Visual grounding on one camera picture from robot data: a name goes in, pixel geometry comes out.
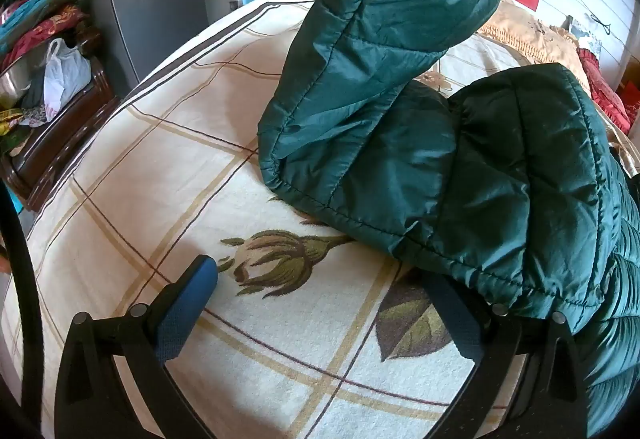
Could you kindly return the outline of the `white plastic bag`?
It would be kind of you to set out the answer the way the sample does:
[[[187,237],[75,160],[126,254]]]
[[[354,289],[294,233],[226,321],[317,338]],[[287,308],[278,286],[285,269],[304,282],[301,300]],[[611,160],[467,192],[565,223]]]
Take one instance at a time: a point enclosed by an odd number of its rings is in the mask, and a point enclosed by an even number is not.
[[[43,75],[43,105],[52,121],[70,100],[91,81],[91,64],[77,48],[55,38],[48,47]]]

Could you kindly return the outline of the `floral cream bedspread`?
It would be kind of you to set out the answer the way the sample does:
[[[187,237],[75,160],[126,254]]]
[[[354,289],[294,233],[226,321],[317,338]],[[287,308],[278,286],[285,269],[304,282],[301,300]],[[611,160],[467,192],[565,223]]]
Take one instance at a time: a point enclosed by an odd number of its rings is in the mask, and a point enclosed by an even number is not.
[[[189,41],[37,214],[46,437],[73,316],[149,303],[198,255],[218,284],[168,370],[218,437],[421,438],[471,372],[404,266],[262,183],[258,120],[313,1],[258,0]]]

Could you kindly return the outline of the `pile of colourful clothes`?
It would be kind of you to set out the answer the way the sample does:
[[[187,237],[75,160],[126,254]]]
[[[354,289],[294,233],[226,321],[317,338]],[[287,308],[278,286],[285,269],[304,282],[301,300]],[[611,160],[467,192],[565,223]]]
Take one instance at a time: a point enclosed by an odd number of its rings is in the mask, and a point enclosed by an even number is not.
[[[49,44],[69,35],[87,15],[78,0],[21,0],[1,17],[1,134],[49,124],[43,75]]]

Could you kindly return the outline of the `dark wooden chair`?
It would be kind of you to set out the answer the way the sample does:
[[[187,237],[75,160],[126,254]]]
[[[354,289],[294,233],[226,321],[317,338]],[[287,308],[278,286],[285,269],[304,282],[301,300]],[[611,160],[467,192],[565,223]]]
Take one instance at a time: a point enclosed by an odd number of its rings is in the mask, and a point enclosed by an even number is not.
[[[54,121],[32,129],[23,146],[1,156],[1,179],[30,211],[40,211],[82,144],[99,131],[119,103],[100,62],[102,32],[83,21],[67,39],[89,59],[89,84]]]

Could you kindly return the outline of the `red pillow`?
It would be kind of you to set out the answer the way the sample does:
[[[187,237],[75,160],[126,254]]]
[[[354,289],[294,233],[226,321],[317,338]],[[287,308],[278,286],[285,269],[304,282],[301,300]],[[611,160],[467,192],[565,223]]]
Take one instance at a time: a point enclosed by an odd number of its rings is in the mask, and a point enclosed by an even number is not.
[[[588,49],[578,49],[578,58],[587,76],[591,98],[598,104],[610,121],[623,133],[631,128],[631,121],[620,96],[610,87],[601,74],[597,57]]]

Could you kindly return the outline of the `dark green puffer jacket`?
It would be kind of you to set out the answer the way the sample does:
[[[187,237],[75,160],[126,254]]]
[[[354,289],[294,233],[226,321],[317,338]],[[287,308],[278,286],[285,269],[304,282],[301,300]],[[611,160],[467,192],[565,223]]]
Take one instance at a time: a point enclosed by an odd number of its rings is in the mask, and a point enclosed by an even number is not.
[[[587,433],[639,392],[639,203],[596,104],[558,63],[449,98],[419,76],[500,0],[316,0],[258,125],[293,207],[576,338]]]

